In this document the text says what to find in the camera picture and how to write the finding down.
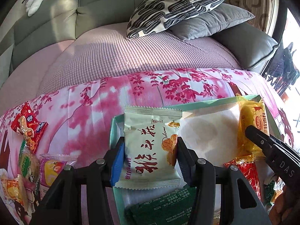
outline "brown patterned curtain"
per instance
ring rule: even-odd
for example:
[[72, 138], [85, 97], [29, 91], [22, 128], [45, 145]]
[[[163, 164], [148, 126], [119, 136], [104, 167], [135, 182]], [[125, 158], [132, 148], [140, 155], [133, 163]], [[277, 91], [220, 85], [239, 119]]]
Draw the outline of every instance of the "brown patterned curtain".
[[248, 22], [268, 33], [274, 11], [275, 0], [226, 0], [225, 3], [241, 7], [255, 15]]

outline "sofa armrest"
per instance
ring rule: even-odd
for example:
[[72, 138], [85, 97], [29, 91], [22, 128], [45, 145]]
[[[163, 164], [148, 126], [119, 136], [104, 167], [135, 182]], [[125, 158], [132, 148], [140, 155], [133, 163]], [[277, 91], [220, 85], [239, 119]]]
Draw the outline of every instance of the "sofa armrest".
[[242, 68], [259, 74], [279, 47], [272, 37], [247, 22], [216, 33], [212, 38], [229, 49]]

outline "blue gripper pad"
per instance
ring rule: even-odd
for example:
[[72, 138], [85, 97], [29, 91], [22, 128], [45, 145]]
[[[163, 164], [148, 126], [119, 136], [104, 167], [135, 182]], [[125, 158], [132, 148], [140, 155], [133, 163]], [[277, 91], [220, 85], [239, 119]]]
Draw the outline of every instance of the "blue gripper pad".
[[112, 187], [119, 181], [120, 174], [123, 168], [124, 163], [124, 142], [121, 144], [119, 151], [115, 157], [115, 160], [112, 164], [112, 176], [110, 178], [110, 184]]

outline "red logo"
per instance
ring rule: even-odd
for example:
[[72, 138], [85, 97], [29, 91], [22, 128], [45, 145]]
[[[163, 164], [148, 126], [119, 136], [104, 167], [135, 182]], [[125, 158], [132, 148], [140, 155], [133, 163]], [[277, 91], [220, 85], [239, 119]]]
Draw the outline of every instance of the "red logo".
[[255, 124], [256, 124], [256, 127], [259, 129], [259, 130], [262, 130], [263, 129], [263, 124], [262, 124], [262, 121], [261, 119], [256, 116], [255, 118]]

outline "sofa backrest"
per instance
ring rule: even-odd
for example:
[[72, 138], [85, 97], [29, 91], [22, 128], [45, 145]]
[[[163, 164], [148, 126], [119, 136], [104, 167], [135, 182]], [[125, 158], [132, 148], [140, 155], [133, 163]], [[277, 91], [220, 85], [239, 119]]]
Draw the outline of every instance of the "sofa backrest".
[[103, 25], [127, 22], [143, 0], [44, 0], [31, 17], [20, 18], [0, 42], [0, 55], [11, 45], [10, 73], [35, 52], [75, 40]]

